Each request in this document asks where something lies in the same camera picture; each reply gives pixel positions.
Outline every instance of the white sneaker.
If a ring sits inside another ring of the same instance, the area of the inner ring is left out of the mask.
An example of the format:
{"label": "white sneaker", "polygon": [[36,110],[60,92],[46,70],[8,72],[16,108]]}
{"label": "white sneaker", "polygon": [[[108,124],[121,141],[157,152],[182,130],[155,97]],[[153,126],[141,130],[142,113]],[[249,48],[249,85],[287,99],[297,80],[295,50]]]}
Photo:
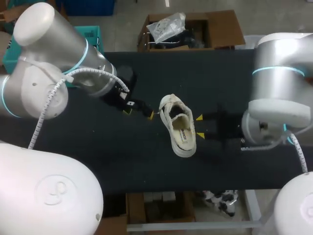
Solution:
{"label": "white sneaker", "polygon": [[196,152],[196,132],[191,110],[174,94],[163,97],[160,116],[167,127],[176,155],[189,158]]}

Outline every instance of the white cable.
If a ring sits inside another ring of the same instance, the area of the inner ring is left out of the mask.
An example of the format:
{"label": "white cable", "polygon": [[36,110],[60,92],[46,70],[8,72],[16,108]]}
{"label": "white cable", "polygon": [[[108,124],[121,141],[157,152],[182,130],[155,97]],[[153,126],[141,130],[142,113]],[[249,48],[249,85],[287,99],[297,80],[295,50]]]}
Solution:
{"label": "white cable", "polygon": [[270,150],[270,149],[276,147],[277,145],[279,145],[280,142],[285,140],[287,136],[290,136],[290,138],[292,139],[292,142],[294,143],[294,147],[295,147],[295,149],[296,149],[296,151],[298,153],[298,157],[299,157],[299,160],[300,160],[300,163],[301,163],[301,167],[302,167],[303,173],[308,173],[308,167],[307,167],[307,163],[306,163],[305,158],[304,158],[304,154],[303,154],[302,148],[301,148],[301,146],[299,144],[299,141],[296,138],[296,136],[293,133],[291,133],[290,131],[285,131],[284,135],[282,135],[282,137],[278,141],[276,141],[276,142],[274,142],[274,143],[272,143],[272,144],[270,144],[268,146],[242,147],[241,151]]}
{"label": "white cable", "polygon": [[313,119],[312,119],[312,122],[311,122],[306,128],[304,128],[304,129],[302,129],[302,130],[296,132],[294,135],[297,136],[297,135],[299,135],[299,134],[302,134],[302,133],[304,133],[304,132],[310,130],[312,127],[313,127]]}
{"label": "white cable", "polygon": [[[45,68],[41,67],[40,64],[33,63],[33,62],[32,62],[32,64],[37,66],[37,67],[39,67],[40,69],[42,69],[45,73],[48,73],[48,71]],[[39,120],[37,122],[37,126],[36,126],[36,129],[35,129],[35,132],[34,132],[32,138],[31,138],[31,141],[29,143],[28,149],[33,149],[34,148],[36,140],[37,140],[38,135],[39,135],[39,132],[40,132],[41,127],[43,125],[43,122],[45,120],[45,114],[47,112],[47,109],[48,109],[48,107],[49,107],[49,105],[50,105],[54,95],[57,93],[58,89],[61,87],[61,85],[63,83],[65,83],[65,81],[72,82],[73,81],[72,77],[75,74],[78,74],[78,73],[81,73],[81,72],[89,72],[89,73],[97,73],[97,74],[106,75],[106,76],[114,79],[116,82],[118,82],[125,92],[127,92],[127,93],[129,92],[128,87],[125,85],[125,83],[121,79],[119,79],[115,75],[113,75],[113,74],[111,74],[109,72],[106,72],[106,71],[82,68],[82,69],[77,69],[77,70],[74,70],[72,72],[69,72],[66,76],[63,75],[62,79],[54,86],[54,88],[52,89],[51,93],[48,95],[47,101],[46,101],[46,103],[44,105],[44,108],[42,109],[41,114],[39,116]]]}
{"label": "white cable", "polygon": [[304,154],[302,152],[302,148],[299,144],[298,139],[296,138],[296,136],[293,133],[290,133],[290,138],[292,139],[292,141],[294,143],[294,147],[297,150],[303,173],[308,173],[307,163],[305,161]]}
{"label": "white cable", "polygon": [[36,143],[36,140],[37,140],[37,137],[39,135],[39,132],[41,130],[41,127],[43,125],[43,122],[45,120],[45,114],[47,112],[47,109],[52,101],[52,98],[54,97],[54,95],[57,93],[58,89],[61,87],[61,85],[63,83],[65,83],[66,79],[65,78],[62,78],[55,86],[54,88],[52,89],[51,93],[48,95],[48,98],[47,98],[47,101],[44,105],[44,108],[42,109],[41,111],[41,114],[39,116],[39,120],[37,122],[37,126],[36,126],[36,129],[35,129],[35,132],[31,138],[31,141],[29,143],[29,146],[28,146],[28,149],[33,149],[35,143]]}
{"label": "white cable", "polygon": [[125,92],[129,92],[129,89],[128,87],[125,85],[125,83],[119,79],[117,76],[109,73],[109,72],[106,72],[106,71],[102,71],[102,70],[96,70],[96,69],[89,69],[89,68],[82,68],[82,69],[77,69],[77,70],[74,70],[72,72],[69,72],[67,74],[67,76],[71,76],[73,77],[75,74],[78,74],[78,73],[81,73],[81,72],[90,72],[90,73],[97,73],[97,74],[103,74],[103,75],[106,75],[112,79],[114,79],[116,82],[118,82],[119,85],[121,85],[121,87],[123,88],[123,90]]}
{"label": "white cable", "polygon": [[265,150],[270,150],[274,147],[276,147],[277,145],[280,144],[280,142],[282,142],[285,139],[284,136],[282,136],[278,141],[275,141],[273,143],[271,143],[270,145],[267,146],[258,146],[258,147],[242,147],[241,151],[265,151]]}

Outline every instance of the brown cardboard box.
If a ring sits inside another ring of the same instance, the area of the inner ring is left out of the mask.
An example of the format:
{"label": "brown cardboard box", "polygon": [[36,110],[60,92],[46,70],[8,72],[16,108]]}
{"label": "brown cardboard box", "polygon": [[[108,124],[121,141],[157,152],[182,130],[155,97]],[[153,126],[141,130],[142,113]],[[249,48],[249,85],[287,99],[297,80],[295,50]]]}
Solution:
{"label": "brown cardboard box", "polygon": [[128,195],[106,196],[104,207],[103,218],[94,235],[127,235]]}
{"label": "brown cardboard box", "polygon": [[[150,48],[149,30],[147,25],[158,22],[170,14],[148,15],[142,30],[138,36],[138,51],[168,51],[168,49]],[[233,10],[186,13],[186,29],[192,28],[195,38],[204,42],[204,48],[189,50],[212,50],[220,48],[232,48],[235,45],[244,45],[245,40],[241,32],[236,14]]]}
{"label": "brown cardboard box", "polygon": [[[61,9],[57,9],[55,0],[48,0],[47,3],[52,5],[60,14],[68,20],[67,14],[65,12],[63,3],[61,4]],[[23,4],[20,6],[13,7],[11,9],[6,9],[5,0],[0,0],[0,22],[12,22],[17,20],[20,15],[29,7],[29,4]]]}
{"label": "brown cardboard box", "polygon": [[29,7],[29,4],[13,7],[0,13],[0,22],[12,22],[17,20],[20,15]]}
{"label": "brown cardboard box", "polygon": [[165,208],[165,211],[173,212],[175,218],[173,219],[152,219],[148,215],[148,207],[151,203],[144,203],[143,193],[130,193],[129,194],[129,223],[179,223],[179,222],[192,222],[195,219],[194,209],[190,192],[176,193],[175,202],[158,202]]}

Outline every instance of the blue plastic crate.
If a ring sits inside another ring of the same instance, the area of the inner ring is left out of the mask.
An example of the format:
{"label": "blue plastic crate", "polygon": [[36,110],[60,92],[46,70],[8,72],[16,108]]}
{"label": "blue plastic crate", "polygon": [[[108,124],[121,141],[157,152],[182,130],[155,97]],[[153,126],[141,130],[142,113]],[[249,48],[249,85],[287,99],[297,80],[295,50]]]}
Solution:
{"label": "blue plastic crate", "polygon": [[68,16],[111,16],[115,4],[115,0],[62,0],[62,2]]}
{"label": "blue plastic crate", "polygon": [[[99,26],[77,26],[75,29],[84,36],[87,41],[97,47],[97,50],[103,54],[103,46],[102,46],[102,37],[101,37],[101,31]],[[9,46],[5,52],[4,58],[3,58],[3,64],[6,69],[6,71],[11,74],[18,62],[18,58],[21,54],[21,47],[18,45],[18,43],[14,40],[14,37],[12,36],[12,39],[9,43]]]}

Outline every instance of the metal frame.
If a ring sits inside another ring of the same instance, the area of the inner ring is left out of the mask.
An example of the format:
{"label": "metal frame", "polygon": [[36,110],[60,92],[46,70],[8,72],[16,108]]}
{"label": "metal frame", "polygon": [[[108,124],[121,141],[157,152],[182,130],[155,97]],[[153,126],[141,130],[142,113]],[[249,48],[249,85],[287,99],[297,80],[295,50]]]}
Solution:
{"label": "metal frame", "polygon": [[245,190],[246,207],[250,218],[249,221],[129,224],[127,225],[127,232],[252,228],[252,235],[264,235],[265,227],[269,225],[272,218],[274,203],[278,192],[273,197],[264,215],[261,215],[255,190]]}

